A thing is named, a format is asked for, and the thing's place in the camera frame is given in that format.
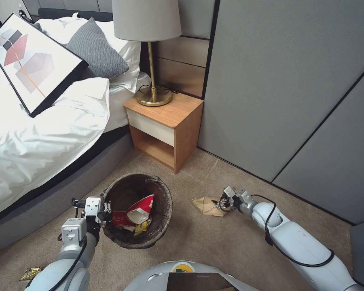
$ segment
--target framed picture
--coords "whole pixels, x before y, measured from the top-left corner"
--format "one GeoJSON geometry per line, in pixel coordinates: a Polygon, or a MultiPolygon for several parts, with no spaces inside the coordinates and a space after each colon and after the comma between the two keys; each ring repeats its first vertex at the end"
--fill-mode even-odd
{"type": "Polygon", "coordinates": [[[88,64],[12,14],[0,26],[0,66],[28,114],[35,117],[78,80],[88,64]]]}

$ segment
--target gray upholstered bed base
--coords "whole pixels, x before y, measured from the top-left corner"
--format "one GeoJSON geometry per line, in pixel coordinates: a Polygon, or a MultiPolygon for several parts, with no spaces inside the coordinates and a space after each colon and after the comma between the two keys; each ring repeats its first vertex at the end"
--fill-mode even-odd
{"type": "Polygon", "coordinates": [[[127,133],[97,157],[49,191],[20,206],[0,220],[0,250],[44,226],[82,198],[116,168],[132,148],[127,133]]]}

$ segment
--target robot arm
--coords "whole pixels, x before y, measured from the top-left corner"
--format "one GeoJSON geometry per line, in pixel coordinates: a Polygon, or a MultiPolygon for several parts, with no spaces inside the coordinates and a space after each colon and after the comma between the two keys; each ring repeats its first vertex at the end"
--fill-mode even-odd
{"type": "Polygon", "coordinates": [[[111,213],[100,196],[86,201],[73,201],[76,208],[85,208],[81,218],[69,218],[61,228],[63,246],[56,261],[39,273],[25,291],[86,291],[88,267],[99,241],[104,216],[111,213]]]}
{"type": "Polygon", "coordinates": [[[352,279],[333,251],[327,249],[299,224],[290,221],[273,203],[257,203],[247,191],[237,194],[229,186],[224,189],[222,199],[227,201],[225,204],[228,203],[249,215],[265,230],[267,242],[276,246],[316,290],[364,290],[352,279]]]}

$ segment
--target bedside table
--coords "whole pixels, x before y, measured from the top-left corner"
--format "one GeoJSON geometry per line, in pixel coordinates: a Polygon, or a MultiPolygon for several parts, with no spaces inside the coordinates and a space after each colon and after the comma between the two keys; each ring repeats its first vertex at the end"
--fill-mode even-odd
{"type": "Polygon", "coordinates": [[[159,107],[135,98],[123,106],[135,148],[176,174],[197,147],[203,100],[179,93],[159,107]]]}

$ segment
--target floor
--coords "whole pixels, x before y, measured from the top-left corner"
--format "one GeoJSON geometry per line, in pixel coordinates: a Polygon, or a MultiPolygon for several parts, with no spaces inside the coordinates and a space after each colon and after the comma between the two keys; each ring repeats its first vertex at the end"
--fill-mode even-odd
{"type": "MultiPolygon", "coordinates": [[[[215,266],[251,286],[265,290],[312,290],[293,266],[264,240],[264,233],[237,211],[224,217],[202,215],[191,199],[220,196],[228,185],[247,189],[276,201],[279,209],[303,226],[352,272],[350,225],[197,149],[180,172],[170,170],[132,150],[123,162],[86,196],[99,195],[123,174],[145,171],[159,176],[169,187],[173,214],[165,236],[146,250],[126,250],[103,234],[89,268],[90,291],[123,290],[142,270],[169,260],[191,260],[215,266]]],[[[46,266],[61,243],[57,236],[69,209],[27,237],[0,251],[0,291],[23,291],[19,278],[28,267],[46,266]]]]}

